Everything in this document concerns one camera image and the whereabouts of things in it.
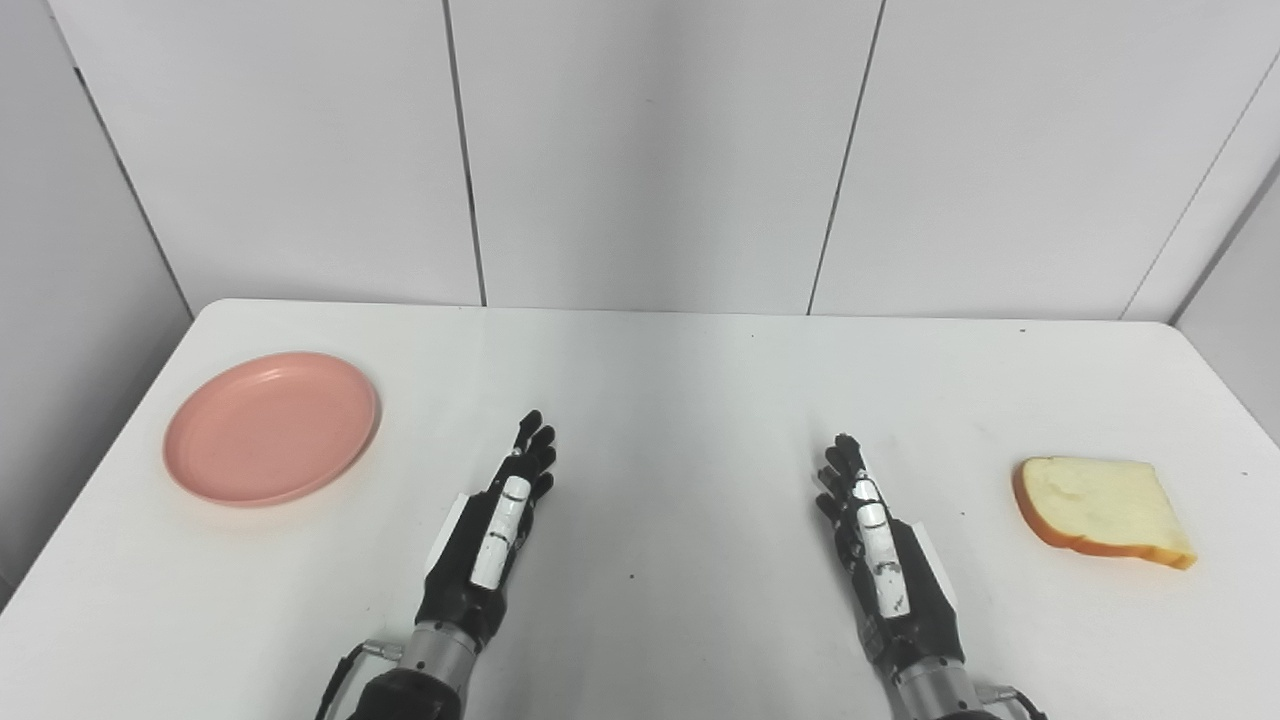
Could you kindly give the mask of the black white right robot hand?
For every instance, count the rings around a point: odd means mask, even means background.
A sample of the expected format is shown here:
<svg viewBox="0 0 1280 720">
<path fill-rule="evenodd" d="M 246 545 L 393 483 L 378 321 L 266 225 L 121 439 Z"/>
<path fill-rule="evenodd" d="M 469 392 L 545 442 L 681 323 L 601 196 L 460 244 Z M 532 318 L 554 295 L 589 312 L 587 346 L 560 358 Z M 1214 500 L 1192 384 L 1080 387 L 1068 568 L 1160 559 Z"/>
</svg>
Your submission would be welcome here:
<svg viewBox="0 0 1280 720">
<path fill-rule="evenodd" d="M 915 529 L 895 516 L 867 470 L 861 446 L 841 433 L 824 457 L 815 505 L 850 575 L 867 657 L 884 675 L 925 659 L 964 662 L 955 609 Z"/>
</svg>

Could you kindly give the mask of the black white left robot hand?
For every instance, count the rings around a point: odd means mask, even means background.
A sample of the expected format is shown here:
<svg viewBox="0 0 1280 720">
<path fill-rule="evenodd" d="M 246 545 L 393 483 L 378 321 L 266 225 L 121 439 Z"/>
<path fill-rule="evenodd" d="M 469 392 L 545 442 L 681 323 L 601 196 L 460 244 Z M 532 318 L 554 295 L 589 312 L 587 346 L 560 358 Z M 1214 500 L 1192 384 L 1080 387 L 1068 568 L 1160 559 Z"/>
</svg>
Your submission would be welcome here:
<svg viewBox="0 0 1280 720">
<path fill-rule="evenodd" d="M 556 428 L 538 410 L 518 424 L 490 484 L 451 510 L 422 584 L 417 625 L 461 629 L 484 648 L 507 610 L 507 580 L 527 539 L 538 502 L 554 486 Z"/>
</svg>

